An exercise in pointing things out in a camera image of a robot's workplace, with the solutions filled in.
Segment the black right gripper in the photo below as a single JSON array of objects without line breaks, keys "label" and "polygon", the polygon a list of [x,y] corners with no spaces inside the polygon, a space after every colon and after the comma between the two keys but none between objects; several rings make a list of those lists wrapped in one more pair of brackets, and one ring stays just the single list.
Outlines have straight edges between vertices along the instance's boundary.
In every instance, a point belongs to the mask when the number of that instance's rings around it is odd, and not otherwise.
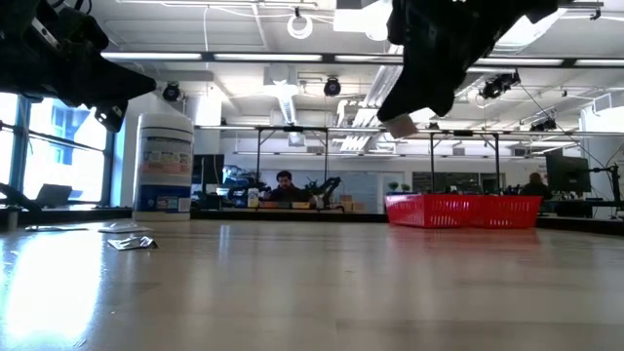
[{"label": "black right gripper", "polygon": [[403,70],[377,111],[380,122],[429,108],[437,115],[452,109],[455,91],[466,76],[467,42],[474,19],[451,19],[448,28],[389,21],[392,43],[404,46]]}]

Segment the large glass window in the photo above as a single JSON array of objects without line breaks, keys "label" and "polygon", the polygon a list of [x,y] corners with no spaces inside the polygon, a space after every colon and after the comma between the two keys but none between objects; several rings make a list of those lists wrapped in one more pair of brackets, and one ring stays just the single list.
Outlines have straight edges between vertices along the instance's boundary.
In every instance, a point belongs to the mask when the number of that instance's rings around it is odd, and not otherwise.
[{"label": "large glass window", "polygon": [[69,187],[71,202],[106,200],[112,145],[112,134],[85,106],[0,93],[0,182],[30,199],[51,184]]}]

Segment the person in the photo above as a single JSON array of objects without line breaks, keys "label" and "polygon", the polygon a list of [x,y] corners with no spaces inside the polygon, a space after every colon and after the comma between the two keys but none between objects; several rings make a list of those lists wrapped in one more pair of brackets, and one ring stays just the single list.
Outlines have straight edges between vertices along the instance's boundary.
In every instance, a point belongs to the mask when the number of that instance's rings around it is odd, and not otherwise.
[{"label": "person", "polygon": [[305,190],[293,184],[293,176],[289,171],[280,171],[276,175],[278,186],[271,190],[267,200],[272,202],[308,202],[313,203],[313,197]]},{"label": "person", "polygon": [[552,198],[552,192],[543,182],[540,173],[531,173],[529,175],[528,183],[521,188],[520,194],[523,196],[539,196],[543,200],[550,200]]}]

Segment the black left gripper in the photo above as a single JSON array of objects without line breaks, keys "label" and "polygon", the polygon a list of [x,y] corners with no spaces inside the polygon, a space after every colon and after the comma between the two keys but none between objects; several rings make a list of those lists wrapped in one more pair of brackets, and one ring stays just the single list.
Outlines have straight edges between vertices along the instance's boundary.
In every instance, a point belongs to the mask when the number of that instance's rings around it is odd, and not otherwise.
[{"label": "black left gripper", "polygon": [[[59,52],[31,26],[34,18],[60,42]],[[128,100],[153,92],[156,82],[103,58],[108,44],[78,5],[0,5],[0,92],[93,108],[97,121],[117,133]]]}]

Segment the brown cardboard boxes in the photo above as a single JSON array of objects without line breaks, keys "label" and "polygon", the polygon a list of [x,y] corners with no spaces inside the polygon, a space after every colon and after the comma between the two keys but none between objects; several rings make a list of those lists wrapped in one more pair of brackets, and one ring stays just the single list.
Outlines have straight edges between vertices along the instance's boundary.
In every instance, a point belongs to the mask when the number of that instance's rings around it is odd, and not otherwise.
[{"label": "brown cardboard boxes", "polygon": [[339,205],[346,213],[364,213],[367,210],[366,204],[355,201],[352,195],[340,195]]}]

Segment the black overhead light bar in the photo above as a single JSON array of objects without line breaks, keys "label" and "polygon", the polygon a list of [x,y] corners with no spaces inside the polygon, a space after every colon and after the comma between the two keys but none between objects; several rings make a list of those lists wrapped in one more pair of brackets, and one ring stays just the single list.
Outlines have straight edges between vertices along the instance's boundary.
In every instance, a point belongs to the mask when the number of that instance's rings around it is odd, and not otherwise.
[{"label": "black overhead light bar", "polygon": [[[119,52],[103,53],[112,61],[202,61],[202,62],[296,62],[325,64],[399,65],[401,55],[374,54],[274,54],[274,53],[211,53],[211,52]],[[563,67],[563,68],[624,68],[624,58],[479,58],[475,67]]]}]

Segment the black computer monitor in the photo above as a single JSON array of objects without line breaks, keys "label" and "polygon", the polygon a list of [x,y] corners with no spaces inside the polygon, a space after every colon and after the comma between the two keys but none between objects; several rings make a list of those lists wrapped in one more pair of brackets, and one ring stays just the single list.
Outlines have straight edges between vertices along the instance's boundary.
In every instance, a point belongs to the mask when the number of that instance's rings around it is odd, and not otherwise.
[{"label": "black computer monitor", "polygon": [[592,190],[589,162],[585,158],[548,153],[546,170],[552,191],[589,193]]},{"label": "black computer monitor", "polygon": [[197,154],[193,157],[193,184],[223,183],[224,155]]}]

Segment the black aluminium table frame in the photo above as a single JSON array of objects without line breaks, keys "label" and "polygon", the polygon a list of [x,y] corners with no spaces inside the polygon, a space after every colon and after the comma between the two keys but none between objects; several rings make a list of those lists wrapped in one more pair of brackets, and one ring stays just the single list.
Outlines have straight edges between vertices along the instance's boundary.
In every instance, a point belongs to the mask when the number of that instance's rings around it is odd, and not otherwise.
[{"label": "black aluminium table frame", "polygon": [[[3,182],[0,182],[0,194],[3,196],[0,199],[0,229],[8,229],[12,226],[113,221],[131,219],[133,217],[133,211],[130,208],[41,210],[34,201]],[[317,212],[313,210],[194,211],[189,215],[195,220],[297,221],[310,223],[388,223],[390,221],[389,216],[386,214]],[[604,234],[624,238],[623,220],[541,216],[536,220],[535,226],[540,229]]]}]

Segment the white printed first aid packet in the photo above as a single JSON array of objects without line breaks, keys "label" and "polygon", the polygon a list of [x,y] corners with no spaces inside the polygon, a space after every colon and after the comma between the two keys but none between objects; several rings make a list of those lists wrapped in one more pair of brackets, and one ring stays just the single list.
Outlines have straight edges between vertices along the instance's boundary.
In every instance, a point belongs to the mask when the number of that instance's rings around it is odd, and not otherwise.
[{"label": "white printed first aid packet", "polygon": [[89,231],[84,226],[54,226],[54,225],[31,225],[24,228],[26,232],[68,232],[68,231]]},{"label": "white printed first aid packet", "polygon": [[149,236],[130,236],[124,239],[109,239],[107,243],[117,251],[157,249],[158,244]]},{"label": "white printed first aid packet", "polygon": [[102,226],[98,230],[98,232],[108,233],[108,234],[139,233],[139,232],[149,232],[149,231],[152,231],[152,228],[138,225],[134,222],[112,223],[108,226]]}]

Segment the open grey laptop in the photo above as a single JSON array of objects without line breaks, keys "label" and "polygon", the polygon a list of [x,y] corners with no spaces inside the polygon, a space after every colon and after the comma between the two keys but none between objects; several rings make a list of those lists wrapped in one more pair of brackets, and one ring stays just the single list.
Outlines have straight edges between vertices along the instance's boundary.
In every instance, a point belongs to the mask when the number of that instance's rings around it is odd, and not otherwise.
[{"label": "open grey laptop", "polygon": [[65,206],[73,188],[69,185],[44,183],[40,188],[35,203],[41,208]]}]

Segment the black background frame stand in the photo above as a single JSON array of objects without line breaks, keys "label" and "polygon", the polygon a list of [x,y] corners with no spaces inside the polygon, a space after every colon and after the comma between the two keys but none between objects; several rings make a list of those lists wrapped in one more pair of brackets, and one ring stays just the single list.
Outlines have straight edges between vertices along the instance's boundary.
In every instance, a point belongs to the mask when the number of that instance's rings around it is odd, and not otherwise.
[{"label": "black background frame stand", "polygon": [[[255,127],[257,130],[257,146],[256,146],[256,180],[260,181],[261,157],[268,156],[269,163],[280,171],[292,171],[302,170],[305,166],[310,166],[311,161],[315,158],[317,161],[321,157],[324,157],[324,180],[328,178],[329,167],[329,136],[330,131],[327,127],[301,127],[301,126],[266,126]],[[275,133],[283,132],[284,134],[298,133],[301,135],[310,134],[313,137],[317,137],[319,134],[324,134],[325,138],[320,138],[321,145],[324,147],[324,152],[294,152],[294,151],[270,151],[263,152],[262,145],[269,140]]]},{"label": "black background frame stand", "polygon": [[431,132],[429,135],[429,159],[430,159],[430,173],[431,173],[431,188],[435,189],[435,144],[434,136],[442,135],[445,137],[480,137],[490,148],[494,150],[495,160],[495,181],[496,181],[496,193],[501,192],[501,171],[500,171],[500,133],[487,132],[487,131],[473,131],[473,130],[439,130]]}]

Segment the white wipes canister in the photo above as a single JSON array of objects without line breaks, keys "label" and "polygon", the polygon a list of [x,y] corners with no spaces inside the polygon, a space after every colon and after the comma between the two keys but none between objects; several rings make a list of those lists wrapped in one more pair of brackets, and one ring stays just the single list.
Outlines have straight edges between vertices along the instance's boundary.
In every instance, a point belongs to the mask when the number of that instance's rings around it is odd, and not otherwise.
[{"label": "white wipes canister", "polygon": [[190,218],[194,127],[185,116],[139,116],[133,219],[182,221]]}]

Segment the red plastic basket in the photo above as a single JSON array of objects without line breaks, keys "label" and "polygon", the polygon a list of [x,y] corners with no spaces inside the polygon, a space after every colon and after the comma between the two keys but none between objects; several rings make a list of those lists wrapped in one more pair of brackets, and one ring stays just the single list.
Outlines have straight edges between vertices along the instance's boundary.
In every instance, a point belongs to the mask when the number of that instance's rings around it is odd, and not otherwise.
[{"label": "red plastic basket", "polygon": [[392,224],[427,229],[460,228],[470,224],[477,200],[472,195],[389,195],[385,197],[385,207]]},{"label": "red plastic basket", "polygon": [[539,196],[470,196],[470,224],[488,229],[527,229],[535,226],[542,203]]}]

